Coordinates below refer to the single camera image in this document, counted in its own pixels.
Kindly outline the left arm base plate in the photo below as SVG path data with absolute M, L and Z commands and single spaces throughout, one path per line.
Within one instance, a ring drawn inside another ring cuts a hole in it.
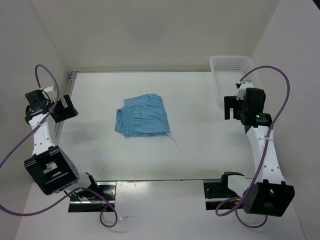
M 115 207 L 117 183 L 98 181 L 97 186 L 99 188 L 97 193 L 108 201 L 110 205 Z M 79 194 L 73 193 L 71 195 L 68 205 L 69 213 L 98 213 L 102 210 L 104 212 L 112 212 L 111 207 L 93 193 L 82 190 Z

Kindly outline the white plastic basket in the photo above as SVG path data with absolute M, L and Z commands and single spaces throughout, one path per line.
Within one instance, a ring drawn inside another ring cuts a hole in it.
M 238 93 L 236 83 L 255 68 L 250 57 L 219 55 L 209 59 L 217 104 L 224 105 L 225 96 L 235 96 Z

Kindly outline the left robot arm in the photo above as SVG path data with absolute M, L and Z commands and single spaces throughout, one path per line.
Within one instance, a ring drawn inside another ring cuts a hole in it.
M 100 194 L 96 180 L 87 172 L 79 173 L 56 139 L 56 124 L 77 116 L 78 112 L 69 95 L 64 95 L 67 106 L 56 96 L 52 85 L 25 94 L 29 103 L 25 121 L 35 133 L 32 155 L 24 161 L 24 167 L 46 195 L 79 188 L 73 194 L 75 200 L 94 200 Z

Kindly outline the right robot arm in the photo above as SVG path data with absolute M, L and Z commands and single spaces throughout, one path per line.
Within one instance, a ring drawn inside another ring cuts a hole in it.
M 225 197 L 235 193 L 247 214 L 281 217 L 295 196 L 280 169 L 274 145 L 274 119 L 264 113 L 266 94 L 254 87 L 224 97 L 224 118 L 239 120 L 244 126 L 254 161 L 255 174 L 247 179 L 242 173 L 226 171 L 219 191 Z

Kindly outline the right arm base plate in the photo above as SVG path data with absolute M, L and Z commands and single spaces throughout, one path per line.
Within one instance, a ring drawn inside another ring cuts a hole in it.
M 224 200 L 238 197 L 235 192 L 231 190 L 224 190 L 219 179 L 204 180 L 203 190 L 207 211 L 214 211 Z

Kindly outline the light blue shorts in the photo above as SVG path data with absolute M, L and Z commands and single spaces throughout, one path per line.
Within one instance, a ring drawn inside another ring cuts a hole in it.
M 167 136 L 182 151 L 171 134 L 162 97 L 155 93 L 125 99 L 116 111 L 114 130 L 127 138 Z

